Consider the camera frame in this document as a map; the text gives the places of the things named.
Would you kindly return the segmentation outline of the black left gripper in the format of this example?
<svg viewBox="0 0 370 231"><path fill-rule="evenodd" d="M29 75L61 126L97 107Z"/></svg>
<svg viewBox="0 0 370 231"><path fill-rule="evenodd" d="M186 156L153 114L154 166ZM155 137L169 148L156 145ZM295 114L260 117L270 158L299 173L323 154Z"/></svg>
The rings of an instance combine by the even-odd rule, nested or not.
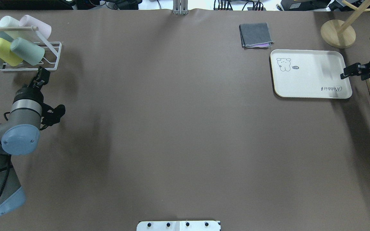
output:
<svg viewBox="0 0 370 231"><path fill-rule="evenodd" d="M36 86L23 85L22 88L18 89L15 93L14 102L29 99L36 101L37 103L44 102L44 96L41 92L43 85L47 85L50 79L50 71L44 67L39 67L36 75Z"/></svg>

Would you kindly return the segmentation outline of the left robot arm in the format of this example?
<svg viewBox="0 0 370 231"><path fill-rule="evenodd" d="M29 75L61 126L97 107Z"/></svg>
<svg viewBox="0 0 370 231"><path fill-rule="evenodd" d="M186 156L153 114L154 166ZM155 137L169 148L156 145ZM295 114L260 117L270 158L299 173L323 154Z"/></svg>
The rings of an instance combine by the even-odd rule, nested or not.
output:
<svg viewBox="0 0 370 231"><path fill-rule="evenodd" d="M21 207L26 201L12 157L30 154L40 139L40 124L47 111L41 88L49 81L50 72L39 67L36 76L19 89L8 119L0 124L0 216Z"/></svg>

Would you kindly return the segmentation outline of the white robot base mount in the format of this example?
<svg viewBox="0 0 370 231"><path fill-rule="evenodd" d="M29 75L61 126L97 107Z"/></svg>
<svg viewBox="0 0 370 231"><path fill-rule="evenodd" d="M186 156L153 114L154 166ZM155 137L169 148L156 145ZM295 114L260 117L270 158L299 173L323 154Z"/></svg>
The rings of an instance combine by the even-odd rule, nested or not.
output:
<svg viewBox="0 0 370 231"><path fill-rule="evenodd" d="M142 221L137 231L221 231L220 221L215 220L178 220Z"/></svg>

